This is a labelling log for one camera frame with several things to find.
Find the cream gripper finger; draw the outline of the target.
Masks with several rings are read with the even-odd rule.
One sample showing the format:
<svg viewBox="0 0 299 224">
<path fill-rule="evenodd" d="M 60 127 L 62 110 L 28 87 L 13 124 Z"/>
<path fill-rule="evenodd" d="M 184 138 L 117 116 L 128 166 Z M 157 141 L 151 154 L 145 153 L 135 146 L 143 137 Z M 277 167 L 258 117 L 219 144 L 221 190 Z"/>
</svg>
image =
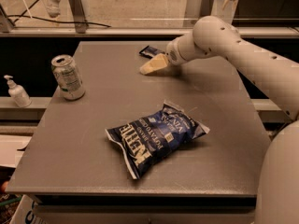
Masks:
<svg viewBox="0 0 299 224">
<path fill-rule="evenodd" d="M 144 63 L 139 71 L 142 75 L 149 75 L 168 66 L 168 59 L 165 54 L 158 54 Z"/>
</svg>

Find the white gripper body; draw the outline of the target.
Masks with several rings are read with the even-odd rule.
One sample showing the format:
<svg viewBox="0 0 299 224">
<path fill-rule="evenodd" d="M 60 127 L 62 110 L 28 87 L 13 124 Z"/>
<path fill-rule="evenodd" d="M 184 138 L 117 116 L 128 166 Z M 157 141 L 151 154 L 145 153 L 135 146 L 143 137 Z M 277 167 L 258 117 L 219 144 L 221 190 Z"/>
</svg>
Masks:
<svg viewBox="0 0 299 224">
<path fill-rule="evenodd" d="M 177 38 L 167 44 L 165 53 L 168 61 L 173 65 L 181 65 L 186 63 L 186 60 L 179 53 Z"/>
</svg>

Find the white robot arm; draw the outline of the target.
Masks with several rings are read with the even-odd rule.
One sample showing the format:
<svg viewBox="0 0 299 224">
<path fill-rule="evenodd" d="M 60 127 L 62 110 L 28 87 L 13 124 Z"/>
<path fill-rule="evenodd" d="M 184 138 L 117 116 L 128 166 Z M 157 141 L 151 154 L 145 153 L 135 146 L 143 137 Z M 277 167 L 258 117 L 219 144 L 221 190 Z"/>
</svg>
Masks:
<svg viewBox="0 0 299 224">
<path fill-rule="evenodd" d="M 266 151 L 254 224 L 299 224 L 299 63 L 243 40 L 222 19 L 205 16 L 190 33 L 169 42 L 164 54 L 142 65 L 140 73 L 213 56 L 227 60 L 292 120 Z"/>
</svg>

